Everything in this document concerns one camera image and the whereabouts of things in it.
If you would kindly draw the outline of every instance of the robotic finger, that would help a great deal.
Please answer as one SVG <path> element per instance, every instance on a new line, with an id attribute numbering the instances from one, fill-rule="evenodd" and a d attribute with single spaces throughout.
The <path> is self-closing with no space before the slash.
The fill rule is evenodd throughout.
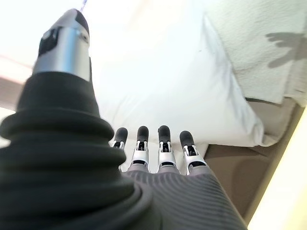
<path id="1" fill-rule="evenodd" d="M 127 141 L 128 130 L 126 128 L 119 128 L 116 131 L 114 141 L 112 143 L 112 147 L 119 148 L 121 150 L 125 149 L 125 144 Z"/>
<path id="2" fill-rule="evenodd" d="M 180 133 L 180 142 L 183 149 L 184 162 L 187 167 L 187 175 L 190 175 L 193 169 L 208 167 L 204 159 L 199 155 L 196 146 L 194 145 L 193 136 L 188 131 Z"/>
<path id="3" fill-rule="evenodd" d="M 133 151 L 131 165 L 128 168 L 128 171 L 141 170 L 149 172 L 148 137 L 148 128 L 146 126 L 141 126 L 138 130 L 137 142 Z"/>
<path id="4" fill-rule="evenodd" d="M 159 134 L 159 151 L 158 151 L 158 169 L 157 173 L 172 172 L 180 174 L 174 151 L 171 145 L 171 133 L 169 127 L 161 126 L 158 129 Z"/>

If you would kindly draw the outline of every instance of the black fingertip pad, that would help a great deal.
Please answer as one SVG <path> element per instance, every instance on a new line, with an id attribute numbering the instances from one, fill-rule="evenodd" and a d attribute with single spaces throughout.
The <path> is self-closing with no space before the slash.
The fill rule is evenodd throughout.
<path id="1" fill-rule="evenodd" d="M 167 126 L 161 126 L 158 129 L 159 134 L 159 143 L 162 142 L 170 142 L 171 141 L 171 131 L 169 130 L 169 127 Z"/>
<path id="2" fill-rule="evenodd" d="M 79 23 L 81 26 L 83 26 L 86 29 L 86 31 L 88 32 L 88 35 L 90 35 L 90 30 L 88 28 L 88 24 L 87 24 L 85 17 L 83 16 L 83 14 L 80 11 L 78 11 L 78 10 L 76 10 L 76 11 L 77 11 L 77 16 L 75 18 L 76 22 Z"/>
<path id="3" fill-rule="evenodd" d="M 126 144 L 127 137 L 128 137 L 128 130 L 122 127 L 116 131 L 114 140 L 118 142 L 122 141 L 124 142 L 124 144 Z"/>
<path id="4" fill-rule="evenodd" d="M 146 126 L 139 127 L 137 140 L 138 141 L 148 141 L 148 137 L 149 137 L 148 128 Z"/>
<path id="5" fill-rule="evenodd" d="M 194 145 L 193 136 L 188 131 L 182 131 L 180 133 L 179 138 L 180 138 L 180 143 L 181 143 L 182 148 L 185 147 L 186 145 L 187 146 Z"/>

